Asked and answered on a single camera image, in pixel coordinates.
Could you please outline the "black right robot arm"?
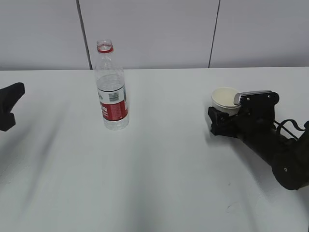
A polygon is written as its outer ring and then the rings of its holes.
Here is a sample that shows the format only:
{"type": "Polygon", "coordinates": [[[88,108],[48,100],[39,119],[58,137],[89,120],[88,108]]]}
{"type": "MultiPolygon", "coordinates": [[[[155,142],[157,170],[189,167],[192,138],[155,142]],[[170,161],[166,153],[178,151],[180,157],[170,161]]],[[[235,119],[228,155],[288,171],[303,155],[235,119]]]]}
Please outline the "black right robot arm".
{"type": "Polygon", "coordinates": [[[288,190],[298,190],[309,184],[309,124],[300,128],[299,138],[287,138],[281,134],[287,120],[275,121],[274,107],[247,108],[230,116],[214,107],[208,108],[211,133],[216,136],[238,138],[272,169],[276,180],[288,190]]]}

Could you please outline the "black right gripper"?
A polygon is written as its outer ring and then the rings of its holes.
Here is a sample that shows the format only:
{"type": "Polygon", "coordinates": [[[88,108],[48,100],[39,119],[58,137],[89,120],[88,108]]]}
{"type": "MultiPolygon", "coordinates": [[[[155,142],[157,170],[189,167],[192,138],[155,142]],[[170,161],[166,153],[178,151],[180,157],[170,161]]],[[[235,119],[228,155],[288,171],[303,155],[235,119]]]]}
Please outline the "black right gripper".
{"type": "Polygon", "coordinates": [[[210,131],[215,136],[238,137],[258,155],[281,155],[284,138],[276,134],[275,107],[253,108],[247,114],[230,116],[214,107],[208,108],[210,131]]]}

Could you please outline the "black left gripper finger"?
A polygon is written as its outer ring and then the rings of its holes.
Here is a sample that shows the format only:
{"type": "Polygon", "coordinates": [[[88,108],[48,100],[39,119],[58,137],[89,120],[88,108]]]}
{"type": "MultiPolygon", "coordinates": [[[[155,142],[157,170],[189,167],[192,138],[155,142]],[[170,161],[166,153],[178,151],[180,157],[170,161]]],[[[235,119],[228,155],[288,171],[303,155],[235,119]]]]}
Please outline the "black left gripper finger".
{"type": "Polygon", "coordinates": [[[0,90],[0,130],[8,131],[15,125],[15,116],[11,112],[15,104],[25,94],[22,82],[14,83],[0,90]]]}

